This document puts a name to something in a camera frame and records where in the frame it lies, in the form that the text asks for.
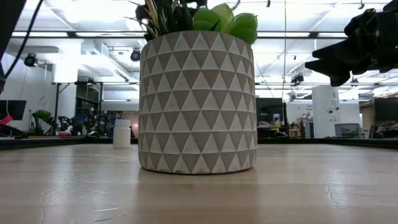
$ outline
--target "pillar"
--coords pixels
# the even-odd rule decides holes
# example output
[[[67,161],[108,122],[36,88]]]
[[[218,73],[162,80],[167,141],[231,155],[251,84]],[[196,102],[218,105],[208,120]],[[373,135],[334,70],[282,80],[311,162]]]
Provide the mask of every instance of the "pillar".
[[[312,105],[314,137],[336,136],[335,124],[340,124],[338,89],[331,86],[312,88]]]
[[[78,69],[80,66],[79,56],[81,55],[82,40],[75,40],[72,43],[62,45],[63,53],[59,60],[55,61],[52,67],[53,82],[73,83],[77,81]],[[75,116],[76,108],[76,86],[61,85],[58,102],[58,116],[72,118]]]

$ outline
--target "red object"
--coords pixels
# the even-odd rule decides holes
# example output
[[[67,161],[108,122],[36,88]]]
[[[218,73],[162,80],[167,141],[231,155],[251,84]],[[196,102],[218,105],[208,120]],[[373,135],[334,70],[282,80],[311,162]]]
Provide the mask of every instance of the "red object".
[[[14,119],[12,118],[12,116],[7,115],[4,119],[2,119],[2,120],[0,121],[0,124],[7,125],[7,124],[9,124],[12,120],[14,120]]]

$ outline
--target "black bar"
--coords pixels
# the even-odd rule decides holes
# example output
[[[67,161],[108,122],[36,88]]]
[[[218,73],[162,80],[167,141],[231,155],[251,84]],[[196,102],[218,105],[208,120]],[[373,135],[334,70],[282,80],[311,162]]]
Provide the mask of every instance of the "black bar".
[[[60,99],[60,86],[61,84],[57,84],[57,94],[55,95],[55,111],[54,111],[54,127],[53,127],[53,135],[56,134],[57,129],[57,117],[58,117],[58,102]]]
[[[101,131],[101,109],[102,109],[102,96],[104,92],[104,83],[100,83],[101,88],[99,90],[99,100],[98,100],[98,121],[97,121],[97,131],[100,133]]]
[[[12,37],[12,32],[17,25],[19,16],[22,10],[24,10],[25,3],[26,0],[15,0],[2,1],[0,4],[0,62],[6,52],[8,42]],[[0,64],[0,94],[4,91],[6,84],[6,72]]]
[[[287,111],[286,111],[286,103],[283,103],[283,116],[284,116],[284,123],[285,123],[285,133],[289,136],[289,122],[287,121]]]

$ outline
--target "green leaf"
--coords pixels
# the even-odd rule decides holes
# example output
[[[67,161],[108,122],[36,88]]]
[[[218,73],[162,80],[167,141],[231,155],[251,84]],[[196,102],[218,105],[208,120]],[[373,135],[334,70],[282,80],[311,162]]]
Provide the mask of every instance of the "green leaf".
[[[213,12],[217,13],[220,17],[221,29],[220,32],[229,34],[233,21],[234,14],[232,13],[231,8],[226,3],[219,4],[211,9]]]
[[[220,21],[217,21],[209,31],[215,31]]]
[[[218,22],[215,31],[220,31],[219,25],[220,17],[214,11],[209,9],[199,9],[193,17],[194,30],[211,30],[211,28]]]
[[[257,30],[253,28],[235,27],[229,34],[240,38],[249,45],[257,40]]]
[[[257,30],[257,16],[251,13],[240,13],[235,16],[232,29],[235,27],[245,27]]]

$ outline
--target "security camera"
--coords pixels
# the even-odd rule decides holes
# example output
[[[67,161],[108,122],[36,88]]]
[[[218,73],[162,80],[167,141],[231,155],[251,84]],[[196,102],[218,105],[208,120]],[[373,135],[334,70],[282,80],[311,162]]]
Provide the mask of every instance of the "security camera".
[[[24,60],[24,64],[30,68],[34,68],[37,66],[39,60],[36,58],[36,54],[29,53]]]
[[[140,51],[139,49],[134,49],[134,50],[132,50],[130,59],[131,59],[133,62],[138,62],[140,58],[141,58],[141,51]]]

